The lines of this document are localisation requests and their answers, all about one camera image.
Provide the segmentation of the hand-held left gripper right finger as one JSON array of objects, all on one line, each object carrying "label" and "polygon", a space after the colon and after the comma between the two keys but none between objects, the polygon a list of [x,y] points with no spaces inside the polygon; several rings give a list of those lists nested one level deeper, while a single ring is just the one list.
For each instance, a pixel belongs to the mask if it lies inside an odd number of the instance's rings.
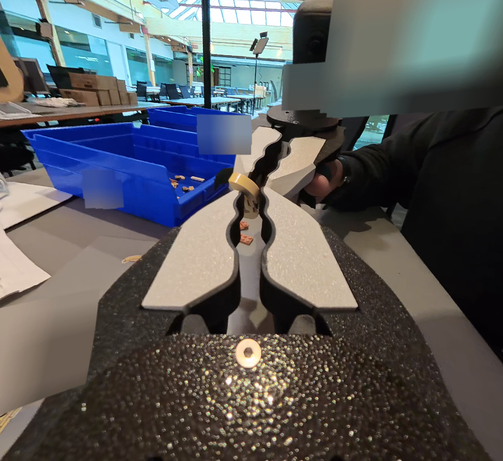
[{"label": "hand-held left gripper right finger", "polygon": [[263,194],[263,223],[272,230],[261,258],[265,278],[306,307],[356,310],[357,301],[319,223],[275,191]]}]

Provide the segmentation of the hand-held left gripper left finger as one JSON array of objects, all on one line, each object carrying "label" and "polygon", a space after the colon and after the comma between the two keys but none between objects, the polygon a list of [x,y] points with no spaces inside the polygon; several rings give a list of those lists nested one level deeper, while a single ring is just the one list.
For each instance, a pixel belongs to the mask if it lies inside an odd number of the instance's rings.
[{"label": "hand-held left gripper left finger", "polygon": [[181,228],[142,300],[146,310],[232,312],[240,299],[240,193],[200,209]]}]

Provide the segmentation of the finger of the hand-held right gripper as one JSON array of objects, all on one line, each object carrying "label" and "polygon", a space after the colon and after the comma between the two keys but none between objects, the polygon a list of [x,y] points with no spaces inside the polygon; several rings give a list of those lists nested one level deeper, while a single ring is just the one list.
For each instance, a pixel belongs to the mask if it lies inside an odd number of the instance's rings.
[{"label": "finger of the hand-held right gripper", "polygon": [[238,172],[263,186],[277,168],[282,149],[282,134],[271,127],[259,126],[252,134],[251,153],[238,155]]},{"label": "finger of the hand-held right gripper", "polygon": [[265,187],[291,202],[297,202],[300,191],[314,177],[314,162],[325,142],[325,138],[319,137],[297,137],[289,142],[281,141],[278,165],[269,174]]}]

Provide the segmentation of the large tan arch brick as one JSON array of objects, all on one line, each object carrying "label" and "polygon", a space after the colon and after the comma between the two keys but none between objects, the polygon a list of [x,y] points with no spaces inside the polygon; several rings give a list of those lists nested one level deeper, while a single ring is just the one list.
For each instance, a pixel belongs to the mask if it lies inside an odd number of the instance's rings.
[{"label": "large tan arch brick", "polygon": [[241,173],[231,173],[228,184],[232,190],[244,195],[244,217],[255,219],[259,216],[261,190],[256,182]]}]

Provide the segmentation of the pile of small toy bricks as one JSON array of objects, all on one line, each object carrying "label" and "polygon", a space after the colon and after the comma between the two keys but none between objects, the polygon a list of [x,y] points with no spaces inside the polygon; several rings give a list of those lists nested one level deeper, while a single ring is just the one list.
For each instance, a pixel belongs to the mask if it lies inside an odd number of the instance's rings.
[{"label": "pile of small toy bricks", "polygon": [[175,192],[185,194],[195,190],[207,179],[198,176],[173,175],[169,177],[169,181]]}]

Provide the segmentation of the blue plastic bin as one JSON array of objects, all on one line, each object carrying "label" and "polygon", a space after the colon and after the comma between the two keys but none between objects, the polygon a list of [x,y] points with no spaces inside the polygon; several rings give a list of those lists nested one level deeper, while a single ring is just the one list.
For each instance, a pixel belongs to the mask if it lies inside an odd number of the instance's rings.
[{"label": "blue plastic bin", "polygon": [[[175,227],[228,192],[215,176],[233,168],[235,155],[202,155],[197,134],[132,123],[26,129],[22,131],[54,188],[83,199],[109,187],[117,210]],[[169,177],[207,179],[195,190],[174,191]]]},{"label": "blue plastic bin", "polygon": [[197,116],[199,115],[232,115],[239,113],[219,111],[201,107],[187,107],[183,105],[170,107],[148,108],[148,122],[152,126],[175,129],[179,131],[197,132]]}]

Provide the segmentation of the person's right forearm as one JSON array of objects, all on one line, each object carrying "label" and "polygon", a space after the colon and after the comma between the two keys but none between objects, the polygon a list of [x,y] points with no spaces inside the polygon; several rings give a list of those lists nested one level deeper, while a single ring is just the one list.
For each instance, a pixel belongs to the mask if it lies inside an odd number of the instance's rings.
[{"label": "person's right forearm", "polygon": [[485,197],[501,187],[502,106],[434,113],[339,161],[343,184],[322,203],[341,211]]}]

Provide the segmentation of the long wooden desk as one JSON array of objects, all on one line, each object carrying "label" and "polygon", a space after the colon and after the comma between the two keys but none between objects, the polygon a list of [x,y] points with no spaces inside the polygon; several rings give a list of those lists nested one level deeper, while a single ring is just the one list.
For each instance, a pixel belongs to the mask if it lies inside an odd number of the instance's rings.
[{"label": "long wooden desk", "polygon": [[114,105],[114,106],[79,106],[53,108],[38,106],[33,103],[23,103],[22,106],[28,109],[35,116],[19,119],[2,119],[1,128],[17,127],[35,123],[45,123],[51,121],[70,120],[79,118],[97,118],[107,115],[143,112],[150,108],[167,108],[169,104],[156,102],[140,102],[134,106]]}]

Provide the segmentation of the studio light on stand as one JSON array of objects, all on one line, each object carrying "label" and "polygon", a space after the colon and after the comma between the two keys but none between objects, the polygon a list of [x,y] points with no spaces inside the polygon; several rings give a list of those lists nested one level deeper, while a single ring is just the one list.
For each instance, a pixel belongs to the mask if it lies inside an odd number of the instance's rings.
[{"label": "studio light on stand", "polygon": [[266,48],[268,41],[269,41],[269,38],[267,36],[267,31],[261,32],[260,37],[255,38],[254,42],[252,43],[252,45],[250,47],[250,52],[252,52],[252,54],[255,56],[253,103],[252,103],[252,112],[251,112],[252,116],[255,114],[256,75],[257,75],[257,68],[258,68],[258,60],[259,60],[259,56],[262,54],[262,52]]}]

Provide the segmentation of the grey instruction booklet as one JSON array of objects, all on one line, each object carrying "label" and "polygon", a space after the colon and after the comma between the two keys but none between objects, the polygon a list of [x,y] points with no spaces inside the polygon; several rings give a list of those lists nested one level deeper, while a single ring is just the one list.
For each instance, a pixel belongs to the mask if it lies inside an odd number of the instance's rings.
[{"label": "grey instruction booklet", "polygon": [[41,315],[55,314],[61,324],[64,318],[93,317],[103,294],[133,265],[124,259],[144,255],[156,242],[98,237],[41,286],[9,306],[21,307],[23,312],[31,309]]}]

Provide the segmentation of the black steel column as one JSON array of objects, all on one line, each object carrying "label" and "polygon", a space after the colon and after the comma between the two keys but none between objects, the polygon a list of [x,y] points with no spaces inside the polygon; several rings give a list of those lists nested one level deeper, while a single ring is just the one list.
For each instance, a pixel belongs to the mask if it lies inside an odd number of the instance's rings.
[{"label": "black steel column", "polygon": [[211,49],[210,49],[210,0],[202,1],[202,42],[203,42],[203,82],[204,108],[211,109]]}]

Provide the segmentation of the person's black jacket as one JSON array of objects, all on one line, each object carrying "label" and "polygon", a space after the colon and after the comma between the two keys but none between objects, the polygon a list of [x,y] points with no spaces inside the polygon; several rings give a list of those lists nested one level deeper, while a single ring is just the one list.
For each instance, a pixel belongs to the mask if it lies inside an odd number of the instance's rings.
[{"label": "person's black jacket", "polygon": [[483,339],[502,359],[502,176],[489,194],[414,199],[402,232]]}]

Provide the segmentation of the white printed paper sheet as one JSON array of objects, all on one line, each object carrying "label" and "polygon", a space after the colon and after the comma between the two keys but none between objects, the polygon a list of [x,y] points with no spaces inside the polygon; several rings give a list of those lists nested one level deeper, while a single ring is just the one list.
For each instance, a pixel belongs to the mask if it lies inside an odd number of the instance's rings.
[{"label": "white printed paper sheet", "polygon": [[1,300],[36,287],[50,277],[1,230]]}]

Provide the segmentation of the stack of cardboard boxes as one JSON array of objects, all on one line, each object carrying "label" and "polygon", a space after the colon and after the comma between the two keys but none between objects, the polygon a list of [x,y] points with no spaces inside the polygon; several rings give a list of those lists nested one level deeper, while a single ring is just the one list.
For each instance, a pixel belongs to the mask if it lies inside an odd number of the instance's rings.
[{"label": "stack of cardboard boxes", "polygon": [[57,86],[61,97],[84,106],[137,104],[136,93],[128,92],[124,80],[88,73],[68,73]]}]

